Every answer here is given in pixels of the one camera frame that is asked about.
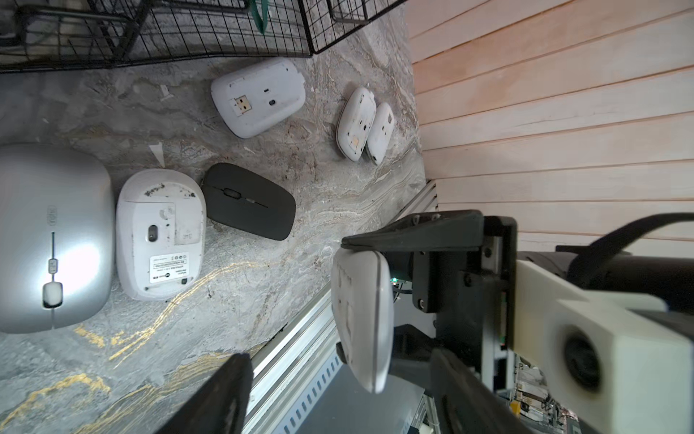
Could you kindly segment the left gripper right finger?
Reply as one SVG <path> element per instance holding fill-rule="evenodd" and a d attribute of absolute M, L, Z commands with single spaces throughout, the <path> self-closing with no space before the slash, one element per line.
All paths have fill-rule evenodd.
<path fill-rule="evenodd" d="M 452 352 L 444 348 L 433 351 L 430 376 L 441 432 L 530 432 Z"/>

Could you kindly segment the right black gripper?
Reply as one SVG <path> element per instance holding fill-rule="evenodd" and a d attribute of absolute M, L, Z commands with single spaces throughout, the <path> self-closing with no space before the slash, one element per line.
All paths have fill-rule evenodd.
<path fill-rule="evenodd" d="M 476 210 L 412 213 L 377 231 L 344 237 L 351 251 L 413 252 L 413 303 L 436 315 L 437 340 L 473 370 L 484 386 L 513 383 L 512 328 L 517 222 Z M 413 325 L 373 327 L 336 345 L 357 380 L 430 380 L 436 347 Z"/>

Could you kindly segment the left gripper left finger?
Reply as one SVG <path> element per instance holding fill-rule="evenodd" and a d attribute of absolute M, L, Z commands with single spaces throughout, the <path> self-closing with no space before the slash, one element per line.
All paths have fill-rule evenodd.
<path fill-rule="evenodd" d="M 157 434 L 242 433 L 253 382 L 249 354 L 234 354 Z"/>

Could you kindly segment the white mouse with label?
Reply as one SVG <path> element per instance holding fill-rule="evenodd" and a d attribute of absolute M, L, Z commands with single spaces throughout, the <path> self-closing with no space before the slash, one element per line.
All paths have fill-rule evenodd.
<path fill-rule="evenodd" d="M 117 201 L 117 274 L 135 300 L 162 301 L 200 277 L 207 224 L 204 194 L 188 175 L 147 169 L 132 175 Z"/>

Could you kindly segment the small white mouse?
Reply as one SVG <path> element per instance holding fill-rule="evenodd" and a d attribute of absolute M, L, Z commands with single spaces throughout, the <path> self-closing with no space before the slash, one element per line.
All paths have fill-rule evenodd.
<path fill-rule="evenodd" d="M 376 110 L 374 94 L 364 87 L 358 87 L 344 106 L 336 130 L 336 143 L 352 162 L 357 162 L 363 154 Z"/>

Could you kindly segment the black mouse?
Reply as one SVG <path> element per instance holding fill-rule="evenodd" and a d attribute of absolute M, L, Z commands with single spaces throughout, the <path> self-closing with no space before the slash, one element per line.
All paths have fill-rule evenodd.
<path fill-rule="evenodd" d="M 285 240 L 296 217 L 296 200 L 286 189 L 240 166 L 219 163 L 202 179 L 211 220 L 275 241 Z"/>

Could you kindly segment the silver computer mouse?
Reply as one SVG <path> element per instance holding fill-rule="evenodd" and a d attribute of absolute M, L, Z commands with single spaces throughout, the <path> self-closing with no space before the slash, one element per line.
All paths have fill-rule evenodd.
<path fill-rule="evenodd" d="M 1 149 L 1 330 L 29 334 L 97 314 L 115 265 L 115 200 L 95 157 Z"/>

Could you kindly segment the white mouse with usb dongle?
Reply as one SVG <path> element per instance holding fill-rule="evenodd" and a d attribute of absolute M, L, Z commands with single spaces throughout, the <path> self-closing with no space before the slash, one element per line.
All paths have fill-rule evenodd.
<path fill-rule="evenodd" d="M 298 112 L 305 95 L 305 77 L 281 57 L 228 73 L 211 84 L 222 120 L 241 139 L 255 137 Z"/>

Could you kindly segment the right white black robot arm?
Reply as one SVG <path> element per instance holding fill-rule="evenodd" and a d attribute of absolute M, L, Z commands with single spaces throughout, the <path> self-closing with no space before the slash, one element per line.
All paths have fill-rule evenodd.
<path fill-rule="evenodd" d="M 522 301 L 518 260 L 580 289 L 655 296 L 676 315 L 691 315 L 692 260 L 634 256 L 627 247 L 692 219 L 655 214 L 587 246 L 552 252 L 518 251 L 517 222 L 477 210 L 412 213 L 345 237 L 331 273 L 336 352 L 369 392 L 381 392 L 391 375 L 429 389 L 438 348 L 490 390 L 507 389 Z"/>

